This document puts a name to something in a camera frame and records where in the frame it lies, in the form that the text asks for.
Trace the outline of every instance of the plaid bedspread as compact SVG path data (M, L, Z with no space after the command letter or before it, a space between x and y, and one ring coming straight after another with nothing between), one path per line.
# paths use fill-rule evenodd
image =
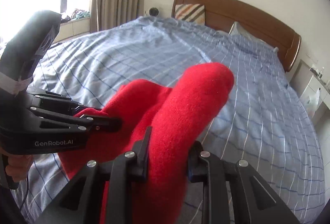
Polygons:
M320 146L276 54L262 44L175 19L140 17L53 45L37 66L33 84L103 107L122 84L143 78L174 86L186 68L206 62L229 67L235 85L199 137L204 149L227 161L247 160L301 223L312 223L324 207ZM57 154L35 156L29 178L22 213L33 223L68 179ZM18 204L25 190L22 182L13 191ZM200 223L201 202L202 186L189 185L178 223Z

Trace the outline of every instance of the red fabric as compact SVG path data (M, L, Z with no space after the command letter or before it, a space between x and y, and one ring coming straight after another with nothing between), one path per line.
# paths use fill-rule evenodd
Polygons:
M65 172L71 179L89 160L114 159L141 140L151 125L148 180L133 186L133 222L172 224L186 191L189 148L227 102L233 84L227 67L210 63L187 69L173 89L146 80L122 86L102 111L89 108L77 116L121 117L123 128L117 133L95 131L85 149L59 153Z

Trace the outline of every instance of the black cable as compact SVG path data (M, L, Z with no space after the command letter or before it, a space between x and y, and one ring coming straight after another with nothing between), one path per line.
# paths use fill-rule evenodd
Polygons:
M24 196L24 199L23 199L23 201L22 201L21 206L19 207L19 211L22 210L23 205L24 205L24 203L25 203L25 201L26 201L26 198L27 198L27 195L28 195L28 194L29 194L29 175L26 176L26 191L25 191L25 196Z

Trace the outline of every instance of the headboard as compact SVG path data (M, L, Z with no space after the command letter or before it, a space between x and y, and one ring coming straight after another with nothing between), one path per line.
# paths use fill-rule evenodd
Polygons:
M205 25L215 30L229 32L235 21L240 22L255 37L278 47L278 58L284 71L293 67L301 36L270 14L239 0L174 0L172 17L177 4L204 4Z

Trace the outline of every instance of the pile of clothes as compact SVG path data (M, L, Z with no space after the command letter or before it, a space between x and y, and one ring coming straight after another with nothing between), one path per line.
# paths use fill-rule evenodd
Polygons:
M70 20L80 19L80 18L89 17L89 16L90 16L89 11L76 8L73 10L73 12L62 13L61 23L66 23L66 22L69 22Z

